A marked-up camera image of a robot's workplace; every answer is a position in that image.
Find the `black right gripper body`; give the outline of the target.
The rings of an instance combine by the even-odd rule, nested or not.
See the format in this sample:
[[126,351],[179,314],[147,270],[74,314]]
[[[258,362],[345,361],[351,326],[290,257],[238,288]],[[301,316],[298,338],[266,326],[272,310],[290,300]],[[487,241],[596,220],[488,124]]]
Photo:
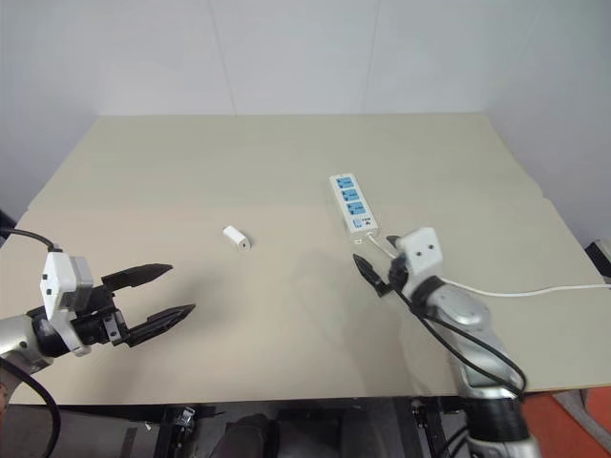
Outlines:
[[402,293],[410,278],[410,273],[407,266],[405,256],[398,256],[390,263],[388,272],[388,280],[382,286],[380,296],[384,297],[391,292]]

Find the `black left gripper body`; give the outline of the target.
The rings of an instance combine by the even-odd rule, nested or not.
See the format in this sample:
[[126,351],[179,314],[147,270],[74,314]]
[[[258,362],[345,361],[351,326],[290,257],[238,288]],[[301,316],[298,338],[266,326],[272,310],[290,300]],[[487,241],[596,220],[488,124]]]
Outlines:
[[115,292],[127,286],[130,286],[127,275],[108,275],[101,279],[101,285],[92,289],[89,299],[71,321],[81,342],[132,345],[130,330],[114,302]]

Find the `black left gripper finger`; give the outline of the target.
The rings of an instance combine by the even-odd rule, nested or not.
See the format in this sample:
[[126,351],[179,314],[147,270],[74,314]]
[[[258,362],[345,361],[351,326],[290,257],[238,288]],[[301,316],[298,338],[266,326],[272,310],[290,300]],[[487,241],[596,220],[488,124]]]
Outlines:
[[171,307],[149,316],[144,323],[128,329],[124,342],[130,347],[143,344],[185,320],[195,308],[194,303],[186,304]]
[[101,278],[102,284],[110,291],[117,291],[126,287],[138,287],[173,269],[171,264],[148,263],[124,269]]

